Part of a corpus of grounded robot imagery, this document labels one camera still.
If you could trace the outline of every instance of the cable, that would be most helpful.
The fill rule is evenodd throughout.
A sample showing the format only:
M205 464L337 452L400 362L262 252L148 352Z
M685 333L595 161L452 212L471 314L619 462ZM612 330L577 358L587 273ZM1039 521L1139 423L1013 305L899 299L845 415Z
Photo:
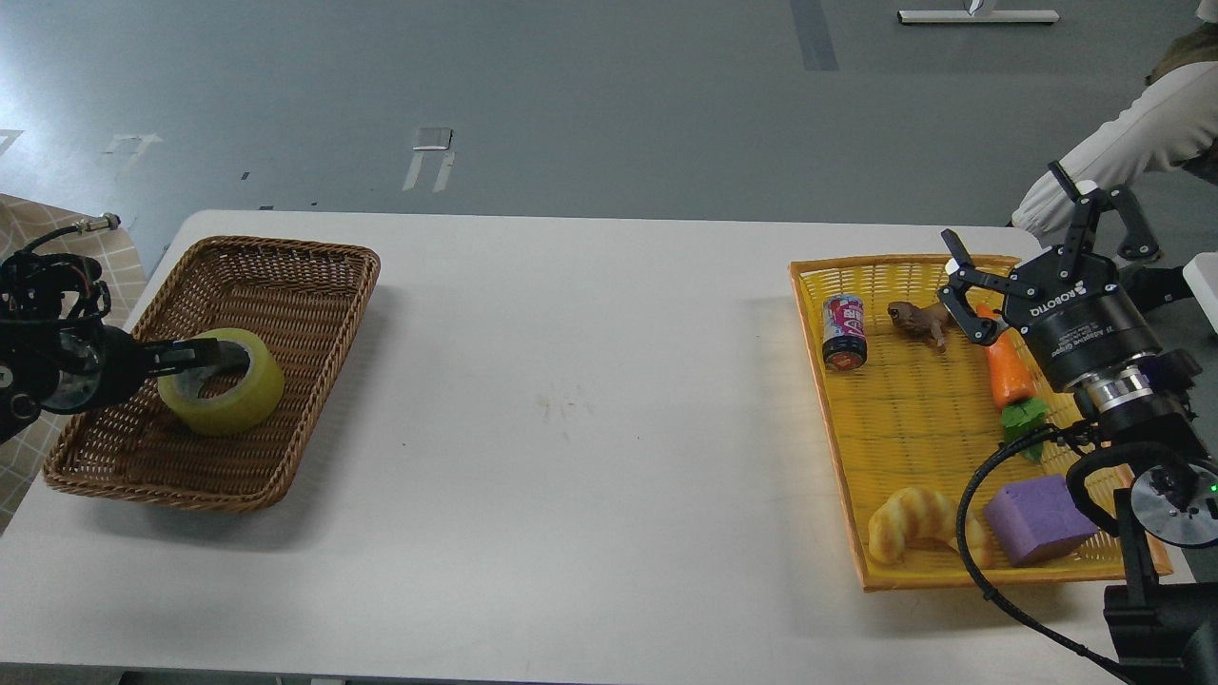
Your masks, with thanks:
M44 325L44 327L48 327L48 328L56 328L56 329L63 330L63 329L69 329L69 328L77 328L77 327L79 327L83 323L90 323L90 322L95 322L95 321L101 321L102 318L105 318L106 316L110 314L110 311L112 308L112 303L113 302L112 302L112 300L110 297L110 286L106 285L106 282L105 280L99 280L99 282L96 282L96 285L97 285L97 291L93 295L93 299L89 301L89 306L91 308L96 310L96 306L97 306L96 301L100 299L101 300L101 310L90 312L90 313L88 313L85 316L82 316L82 317L63 318L63 319L60 319L60 318L40 318L40 319L0 318L0 330L2 330L5 327L15 327L15 328L28 329L30 327L39 327L39 325Z
M1079 442L1078 436L1073 433L1066 433L1062 439L1066 441L1066 446L1069 447L1069 451L1074 452L1079 457L1085 457L1089 453L1083 451L1083 445Z
M69 269L77 272L77 275L80 277L80 285L84 288L84 291L82 294L84 295L84 297L85 299L91 297L93 296L93 288L89 285L89 277L85 275L84 272L80 271L80 268L77 267L76 264L66 264L66 266Z
M1057 642L1075 655L1090 659L1104 670L1121 679L1123 683L1127 683L1128 685L1136 685L1134 680L1130 680L1129 676L1124 674L1119 663L1105 657L1104 655L1097 655L1086 648L1084 645L1066 637L1061 633L1046 626L1024 613L1019 609L1019 607L1015 606L1011 600L1006 598L1006 596L1002 595L1002 592L1000 592L998 587L995 587L994 584L985 578L985 574L982 573L980 568L978 568L977 562L973 561L973 556L968 551L968 540L965 535L965 522L968 513L968 505L972 502L973 495L977 494L977 489L980 486L982 481L985 480L985 477L998 468L999 464L1015 455L1018 455L1021 451L1027 450L1038 442L1051 440L1058 435L1066 434L1066 430L1062 430L1056 425L1044 425L1023 438L1019 438L1018 440L1012 440L1002 447L999 447L996 452L990 455L990 457L977 468L973 477L968 480L968 485L965 486L965 491L960 496L960 507L956 509L956 544L960 547L960 558L965 562L965 569L968 570L970 578L972 578L973 583L977 584L977 587L980 589L982 597L984 597L985 601L994 602L998 608L1002 609L1002 612L1015 620L1035 630L1037 633L1040 633L1045 637L1049 637L1054 642Z
M56 238L62 238L62 236L68 235L71 233L80 233L80 229L78 227L76 227L76 225L66 225L63 228L57 228L57 229L48 233L46 235L41 235L39 238L35 238L35 239L30 240L28 245L26 245L24 247L22 247L21 250L17 250L17 251L18 252L33 252L34 250L41 247L46 243L50 243L51 240L55 240Z
M1164 467L1172 464L1180 469L1189 468L1188 462L1162 442L1124 442L1095 450L1074 462L1074 466L1069 467L1069 470L1066 472L1066 489L1069 490L1071 499L1074 500L1078 511L1113 538L1121 536L1117 519L1086 496L1086 478L1101 468L1132 463L1134 457L1150 458L1155 463L1164 464ZM1186 507L1188 503L1178 508L1183 509Z

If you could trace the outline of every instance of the white sleeve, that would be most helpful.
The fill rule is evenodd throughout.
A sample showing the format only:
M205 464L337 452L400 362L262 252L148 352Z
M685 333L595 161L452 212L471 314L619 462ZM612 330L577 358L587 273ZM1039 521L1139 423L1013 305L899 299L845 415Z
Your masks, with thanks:
M1197 18L1212 24L1218 23L1218 0L1201 0L1197 5Z
M1061 158L1075 183L1133 185L1146 172L1173 171L1218 139L1218 62L1172 69L1128 110L1101 126ZM1037 180L1011 223L1044 235L1069 225L1071 202L1050 174Z

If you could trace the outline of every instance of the metal stand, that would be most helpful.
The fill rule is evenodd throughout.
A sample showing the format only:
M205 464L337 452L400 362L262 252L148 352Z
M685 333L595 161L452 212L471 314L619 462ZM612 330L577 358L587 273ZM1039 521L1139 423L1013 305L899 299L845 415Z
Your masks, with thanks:
M1052 10L995 10L998 0L965 0L963 10L899 10L903 24L1051 24L1061 17Z

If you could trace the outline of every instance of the brown wicker basket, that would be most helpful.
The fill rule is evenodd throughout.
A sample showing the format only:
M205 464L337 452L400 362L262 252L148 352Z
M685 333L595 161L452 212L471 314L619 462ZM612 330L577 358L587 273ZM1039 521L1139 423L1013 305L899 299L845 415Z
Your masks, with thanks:
M73 417L43 466L65 492L186 509L244 512L291 485L342 368L380 260L367 247L217 236L192 245L132 330L183 339L218 327L256 333L284 371L284 397L238 435L190 433L155 380L122 405Z

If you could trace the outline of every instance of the gray floor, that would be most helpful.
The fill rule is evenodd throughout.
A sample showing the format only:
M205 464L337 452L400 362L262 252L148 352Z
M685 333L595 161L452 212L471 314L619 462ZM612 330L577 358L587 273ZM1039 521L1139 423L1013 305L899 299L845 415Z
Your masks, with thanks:
M1196 23L1177 0L1002 4L1052 27L895 18L959 4L5 2L0 191L119 213L149 268L203 208L996 225ZM442 154L403 190L423 126L456 130L438 191ZM1218 249L1214 188L1136 191L1168 263ZM1150 321L1218 368L1196 305ZM1196 392L1211 442L1216 388ZM273 679L138 680L219 681Z

